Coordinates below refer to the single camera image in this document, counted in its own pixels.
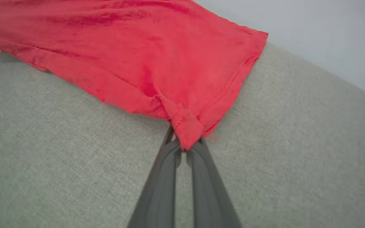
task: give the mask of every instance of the red fabric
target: red fabric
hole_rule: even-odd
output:
[[[267,35],[191,0],[0,0],[1,51],[171,121],[183,149],[232,106]]]

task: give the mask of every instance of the white wall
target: white wall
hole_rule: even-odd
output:
[[[195,0],[365,90],[365,0]]]

